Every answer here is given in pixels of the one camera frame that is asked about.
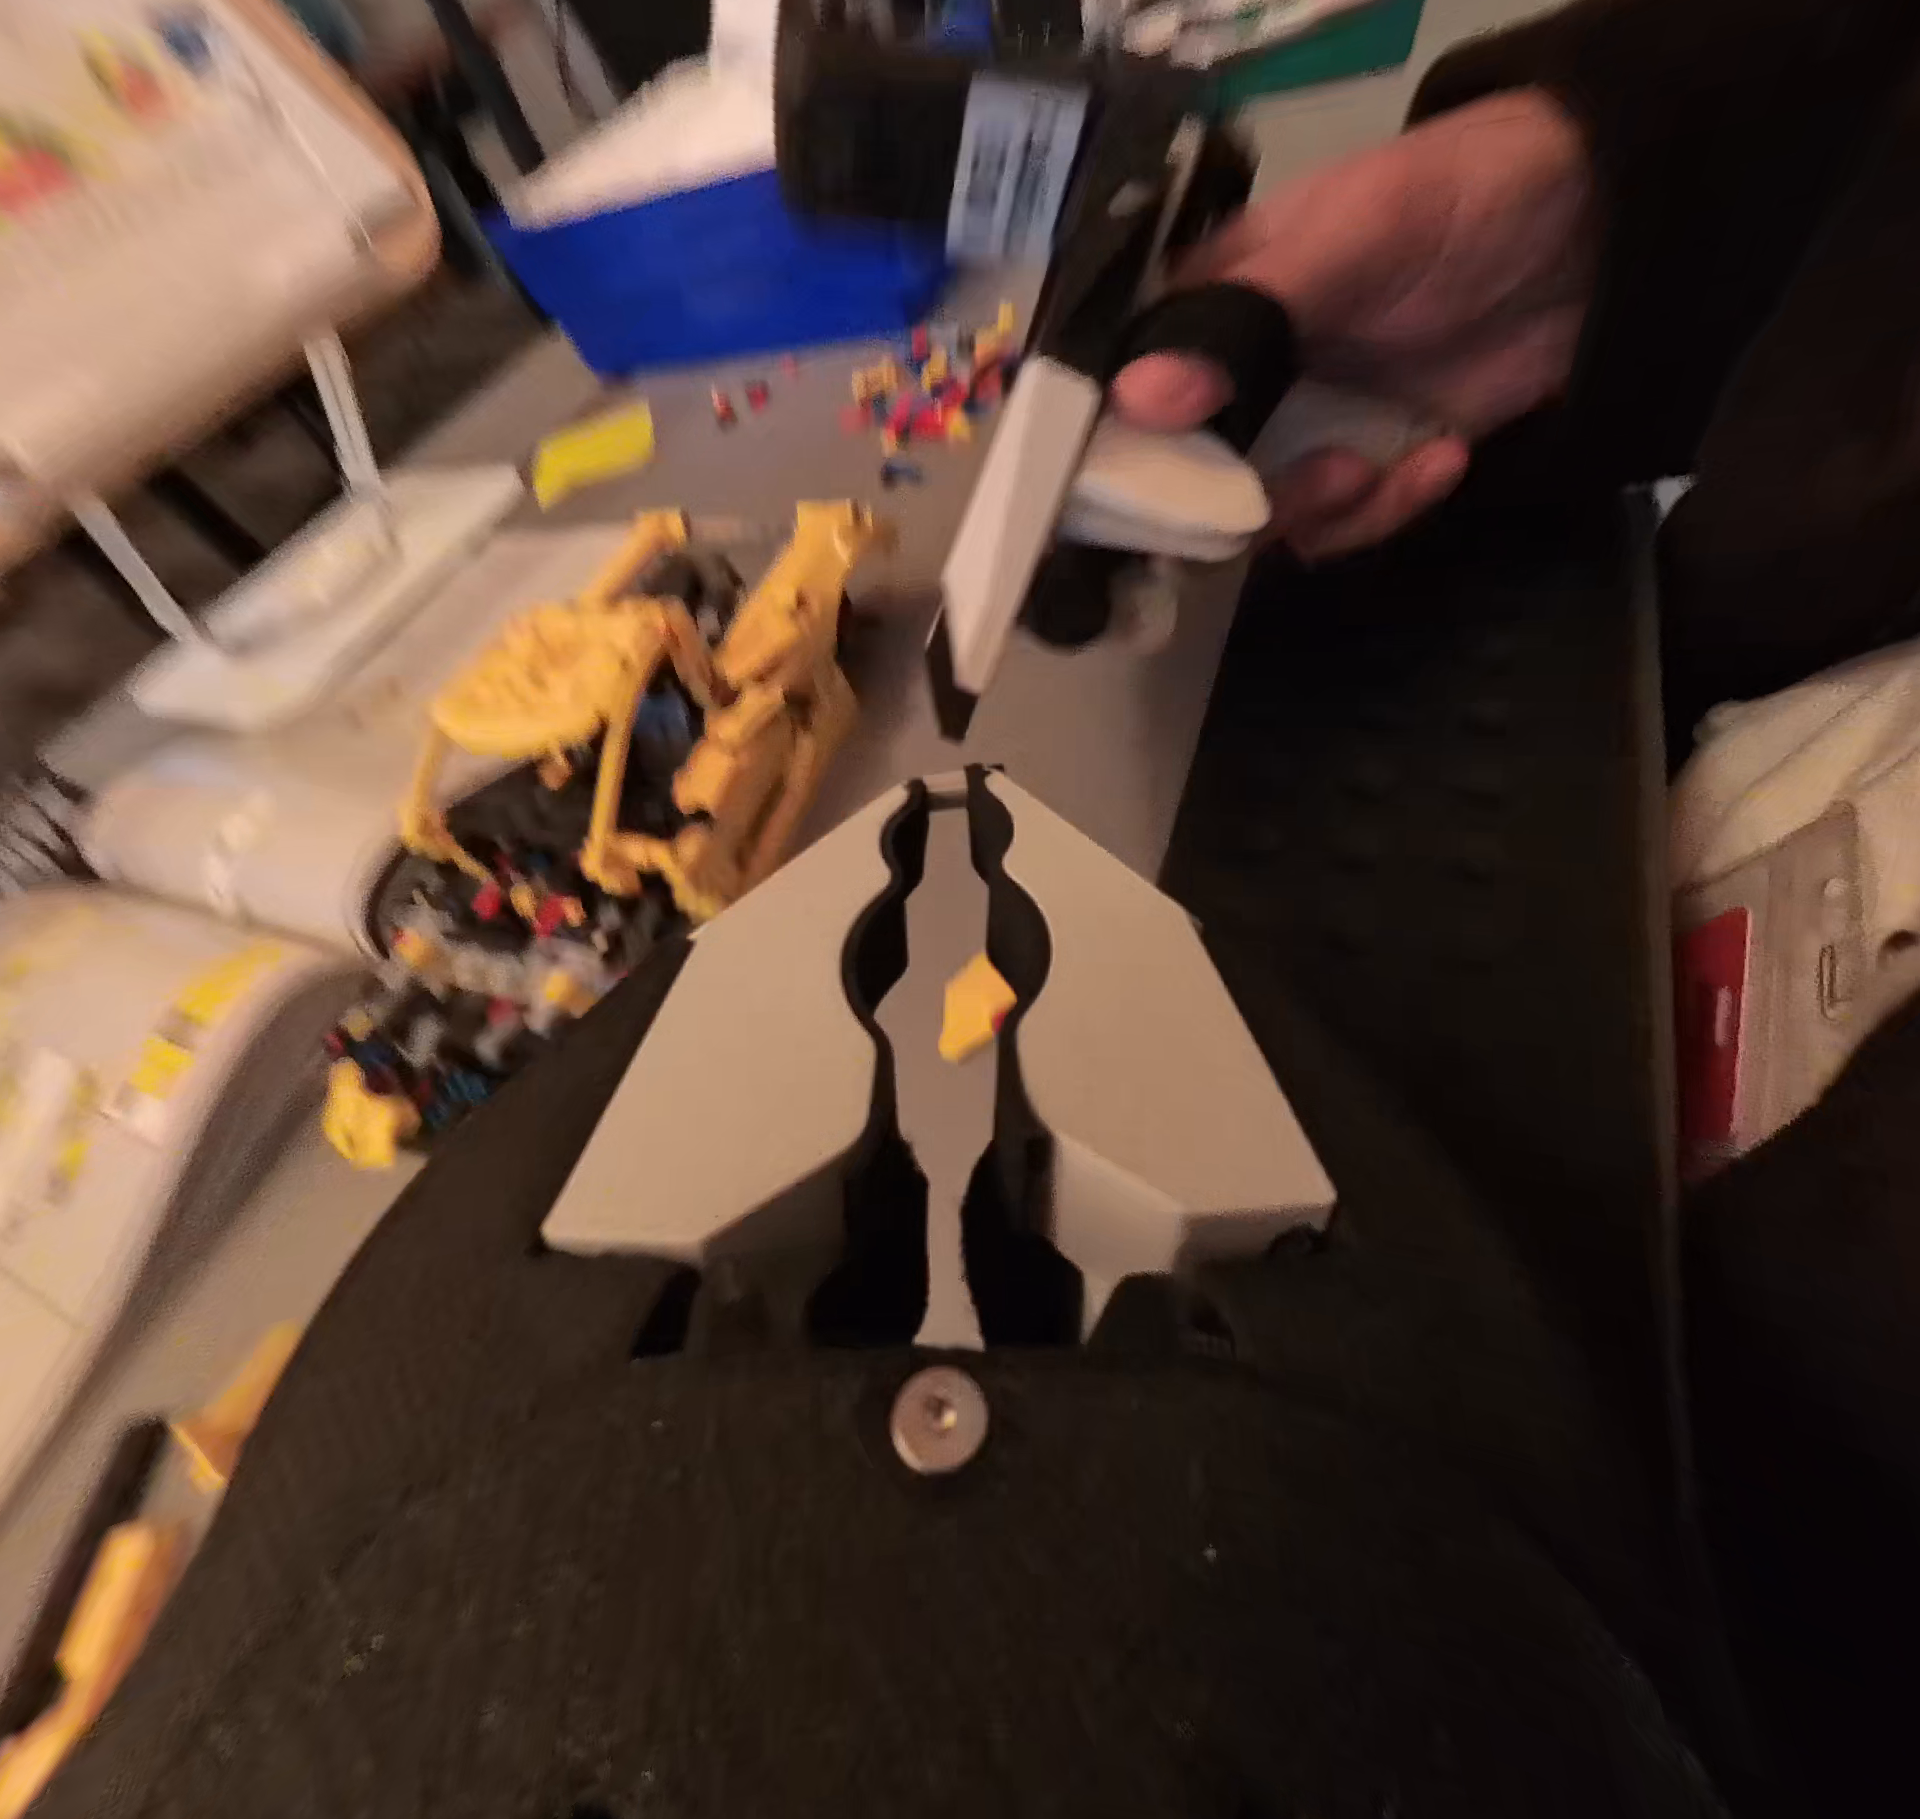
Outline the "person's dark trousers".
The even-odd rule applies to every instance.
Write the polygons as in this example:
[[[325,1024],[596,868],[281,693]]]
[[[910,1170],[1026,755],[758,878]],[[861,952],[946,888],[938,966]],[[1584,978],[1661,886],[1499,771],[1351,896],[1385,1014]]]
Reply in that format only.
[[[1917,1002],[1683,1228],[1702,1518],[1763,1750],[1791,1812],[1917,1816]]]

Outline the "yellow panel with red pins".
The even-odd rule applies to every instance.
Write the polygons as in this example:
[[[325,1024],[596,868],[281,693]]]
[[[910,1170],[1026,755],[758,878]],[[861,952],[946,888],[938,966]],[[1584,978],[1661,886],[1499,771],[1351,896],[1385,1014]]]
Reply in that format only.
[[[987,952],[979,952],[945,988],[938,1056],[946,1064],[966,1064],[997,1042],[1018,1004],[1018,990]]]

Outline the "yellow paper strip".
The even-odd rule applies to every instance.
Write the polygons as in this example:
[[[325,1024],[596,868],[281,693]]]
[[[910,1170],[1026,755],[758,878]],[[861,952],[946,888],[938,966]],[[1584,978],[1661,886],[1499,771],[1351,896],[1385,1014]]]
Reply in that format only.
[[[541,511],[556,511],[582,491],[649,469],[658,451],[653,407],[626,401],[541,441],[530,465],[530,493]]]

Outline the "person's fleece-lined dark jacket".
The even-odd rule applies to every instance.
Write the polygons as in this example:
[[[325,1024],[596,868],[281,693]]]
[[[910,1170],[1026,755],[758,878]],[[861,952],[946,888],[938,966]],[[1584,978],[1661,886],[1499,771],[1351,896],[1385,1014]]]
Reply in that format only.
[[[1776,1136],[1919,988],[1919,647],[1716,709],[1669,796],[1678,1158]]]

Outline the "white board stand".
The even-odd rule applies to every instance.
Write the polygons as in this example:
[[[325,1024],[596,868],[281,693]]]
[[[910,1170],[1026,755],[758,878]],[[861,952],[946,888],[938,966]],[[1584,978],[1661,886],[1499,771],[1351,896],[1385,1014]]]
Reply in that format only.
[[[265,733],[310,713],[477,555],[523,499],[512,465],[384,473],[336,333],[305,347],[344,493],[193,617],[98,497],[71,515],[131,587],[167,645],[131,679],[146,717]]]

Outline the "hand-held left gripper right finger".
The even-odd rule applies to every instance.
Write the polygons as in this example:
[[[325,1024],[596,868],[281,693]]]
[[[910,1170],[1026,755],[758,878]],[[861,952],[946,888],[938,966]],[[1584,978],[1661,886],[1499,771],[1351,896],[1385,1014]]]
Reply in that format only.
[[[1079,1344],[1134,1278],[1192,1280],[1329,1232],[1337,1192],[1172,898],[971,769],[983,952],[1018,990],[964,1196],[987,1344]]]

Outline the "instruction booklet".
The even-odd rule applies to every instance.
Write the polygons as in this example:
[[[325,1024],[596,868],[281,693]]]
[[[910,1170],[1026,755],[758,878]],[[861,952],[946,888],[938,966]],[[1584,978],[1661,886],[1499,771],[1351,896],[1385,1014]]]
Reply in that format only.
[[[276,761],[4,767],[4,1514],[305,1130],[397,848],[375,783]]]

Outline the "grey desk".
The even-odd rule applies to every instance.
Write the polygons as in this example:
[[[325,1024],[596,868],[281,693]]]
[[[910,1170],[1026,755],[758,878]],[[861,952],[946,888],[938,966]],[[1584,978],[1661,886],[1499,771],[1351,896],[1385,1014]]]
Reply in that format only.
[[[649,371],[612,385],[596,379],[558,333],[520,349],[405,461],[429,469],[529,463],[541,439],[636,397],[655,417],[653,465],[585,491],[552,515],[532,507],[515,513],[437,595],[427,617],[353,679],[336,709],[305,717],[257,751],[233,751],[223,741],[213,751],[276,761],[299,775],[343,773],[344,781],[375,783],[394,822],[421,737],[412,691],[463,663],[512,611],[576,585],[639,511],[681,507],[718,527],[735,523],[735,537],[720,547],[751,573],[772,557],[796,503],[857,497],[897,523],[898,551],[857,595],[862,715],[803,840],[824,836],[897,781],[994,765],[1116,860],[1154,876],[1187,790],[1245,569],[1208,569],[1187,583],[1161,647],[1120,633],[1082,653],[1057,653],[1018,637],[972,717],[969,741],[945,743],[925,647],[943,563],[987,441],[930,455],[925,485],[883,493],[874,449],[848,439],[840,425],[852,369],[873,357],[873,345],[832,345],[794,365],[772,355],[746,365]],[[748,379],[771,383],[771,411],[718,433],[708,389]],[[326,1146],[313,1110],[206,1268],[98,1388],[43,1484],[16,1514],[4,1514],[4,1672],[122,1430],[145,1416],[199,1406],[269,1328],[310,1322],[419,1168],[416,1156],[375,1172],[351,1168]]]

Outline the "yellow brick car model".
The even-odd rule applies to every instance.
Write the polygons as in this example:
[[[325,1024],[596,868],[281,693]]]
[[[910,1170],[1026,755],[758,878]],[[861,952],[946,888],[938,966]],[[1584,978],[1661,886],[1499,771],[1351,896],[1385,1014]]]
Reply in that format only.
[[[434,695],[369,906],[376,988],[326,1036],[336,1156],[443,1138],[781,866],[857,723],[852,581],[895,541],[805,503],[748,585],[684,513],[640,513]]]

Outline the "person's right hand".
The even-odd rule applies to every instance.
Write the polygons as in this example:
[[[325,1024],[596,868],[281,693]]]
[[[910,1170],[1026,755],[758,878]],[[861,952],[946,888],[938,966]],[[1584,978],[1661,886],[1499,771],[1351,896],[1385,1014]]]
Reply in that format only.
[[[1271,539],[1306,565],[1381,547],[1467,481],[1482,441],[1561,399],[1595,239],[1584,133],[1529,91],[1337,161],[1195,249],[1180,289],[1271,297],[1308,379],[1391,401],[1433,433],[1389,467],[1333,447],[1280,469]]]

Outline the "pile of small colourful pins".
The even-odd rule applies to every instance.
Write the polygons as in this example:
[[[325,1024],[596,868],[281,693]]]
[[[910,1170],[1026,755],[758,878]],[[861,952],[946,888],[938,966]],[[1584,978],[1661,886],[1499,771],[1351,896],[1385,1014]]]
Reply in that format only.
[[[1024,353],[1023,315],[1002,301],[983,325],[923,325],[857,369],[842,433],[874,449],[883,493],[925,485],[925,459],[969,447],[1007,405]]]

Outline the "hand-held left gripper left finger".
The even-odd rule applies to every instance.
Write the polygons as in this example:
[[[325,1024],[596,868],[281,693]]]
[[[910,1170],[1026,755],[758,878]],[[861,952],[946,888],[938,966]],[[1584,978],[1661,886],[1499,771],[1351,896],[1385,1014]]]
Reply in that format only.
[[[930,820],[902,783],[701,930],[546,1214],[552,1252],[790,1286],[828,1346],[919,1336],[929,1184],[881,1006]]]

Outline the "person's right forearm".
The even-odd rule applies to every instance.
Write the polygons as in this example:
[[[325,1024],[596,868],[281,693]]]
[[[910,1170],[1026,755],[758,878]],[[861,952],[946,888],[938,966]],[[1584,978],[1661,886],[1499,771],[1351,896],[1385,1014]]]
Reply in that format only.
[[[1563,403],[1514,471],[1692,489],[1662,527],[1669,743],[1917,637],[1919,0],[1576,0],[1443,57],[1408,125],[1553,99],[1596,195]]]

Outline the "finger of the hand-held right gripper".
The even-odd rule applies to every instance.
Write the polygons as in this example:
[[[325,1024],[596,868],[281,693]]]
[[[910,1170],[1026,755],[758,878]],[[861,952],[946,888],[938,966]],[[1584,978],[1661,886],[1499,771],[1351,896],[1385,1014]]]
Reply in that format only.
[[[1050,357],[1021,365],[938,579],[927,687],[940,737],[972,729],[1101,413],[1096,381]]]

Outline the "blue plastic bin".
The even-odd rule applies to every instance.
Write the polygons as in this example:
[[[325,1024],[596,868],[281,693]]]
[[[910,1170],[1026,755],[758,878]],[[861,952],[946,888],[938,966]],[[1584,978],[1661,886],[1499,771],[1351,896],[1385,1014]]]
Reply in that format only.
[[[902,335],[943,301],[946,247],[790,213],[774,173],[630,207],[482,231],[602,379]]]

